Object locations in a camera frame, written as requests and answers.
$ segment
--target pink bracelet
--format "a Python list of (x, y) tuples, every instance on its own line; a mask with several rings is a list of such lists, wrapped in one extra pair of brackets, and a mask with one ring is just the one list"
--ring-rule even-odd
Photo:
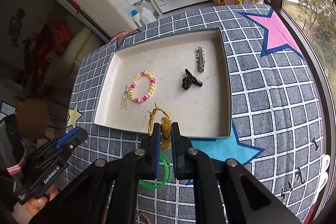
[[(148, 76), (150, 81), (151, 81), (151, 86), (148, 90), (148, 92), (146, 93), (146, 95), (144, 95), (143, 97), (141, 98), (136, 98), (134, 96), (134, 88), (138, 82), (138, 80), (143, 77), (143, 76)], [(142, 71), (140, 72), (135, 78), (134, 78), (134, 81), (133, 83), (131, 84), (131, 87), (129, 89), (129, 96), (131, 98), (132, 101), (136, 102), (136, 103), (143, 103), (145, 102), (147, 99), (149, 99), (149, 97), (152, 95), (153, 91), (154, 91), (154, 88), (155, 88), (155, 78), (153, 76), (153, 74), (149, 71)]]

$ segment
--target human hand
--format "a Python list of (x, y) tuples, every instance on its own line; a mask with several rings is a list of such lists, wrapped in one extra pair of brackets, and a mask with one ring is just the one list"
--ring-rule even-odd
[[(52, 184), (49, 188), (50, 191), (50, 196), (49, 196), (49, 201), (51, 201), (55, 196), (57, 196), (59, 194), (59, 191), (56, 187), (55, 184)], [(35, 198), (30, 198), (25, 206), (28, 210), (28, 212), (34, 216), (36, 215), (39, 211), (41, 206), (44, 206), (47, 203), (48, 199), (46, 197), (41, 197), (39, 199), (35, 199)]]

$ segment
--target hair clip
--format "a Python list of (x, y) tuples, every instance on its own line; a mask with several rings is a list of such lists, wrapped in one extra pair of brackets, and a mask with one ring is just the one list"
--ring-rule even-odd
[(202, 47), (197, 47), (196, 52), (197, 52), (198, 70), (200, 72), (203, 72), (204, 71), (204, 63), (205, 63), (203, 48)]
[(126, 88), (125, 88), (125, 91), (123, 92), (123, 101), (121, 102), (120, 109), (123, 109), (123, 107), (125, 107), (125, 109), (127, 109), (128, 97), (129, 97), (129, 92), (128, 92), (128, 85), (127, 85)]
[(195, 76), (193, 76), (188, 69), (185, 69), (185, 74), (187, 77), (182, 79), (182, 87), (183, 89), (187, 90), (191, 87), (192, 84), (195, 84), (197, 86), (202, 86), (203, 83), (199, 81)]

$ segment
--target grid pattern tablecloth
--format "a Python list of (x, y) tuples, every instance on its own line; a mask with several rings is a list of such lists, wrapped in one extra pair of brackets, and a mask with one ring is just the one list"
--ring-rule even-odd
[[(171, 33), (219, 28), (228, 58), (232, 121), (239, 140), (265, 149), (245, 167), (303, 221), (315, 195), (323, 153), (316, 88), (309, 68), (293, 51), (281, 50), (261, 57), (263, 29), (237, 12), (266, 15), (269, 6), (220, 6), (169, 16), (140, 28), (121, 45), (113, 40), (86, 57), (73, 88), (70, 108), (78, 104), (83, 115), (77, 126), (84, 126), (89, 138), (87, 144), (73, 152), (64, 173), (66, 181), (71, 182), (98, 158), (121, 158), (136, 149), (144, 136), (92, 122), (113, 52)], [(171, 154), (166, 154), (171, 162)], [(298, 166), (302, 180), (295, 176)], [(139, 188), (137, 208), (152, 223), (184, 224), (195, 221), (193, 199), (192, 185), (175, 180), (172, 172), (167, 185), (160, 189)], [(138, 216), (137, 223), (142, 222), (145, 220)]]

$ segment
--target white plastic bottle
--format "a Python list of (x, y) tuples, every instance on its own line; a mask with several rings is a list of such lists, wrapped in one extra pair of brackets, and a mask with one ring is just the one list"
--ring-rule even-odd
[(137, 12), (137, 10), (132, 10), (131, 12), (132, 16), (133, 16), (133, 20), (138, 24), (139, 27), (142, 26), (142, 24), (140, 23), (140, 14)]
[(156, 18), (152, 14), (151, 10), (146, 9), (146, 7), (142, 7), (141, 21), (146, 25), (146, 24), (156, 21)]

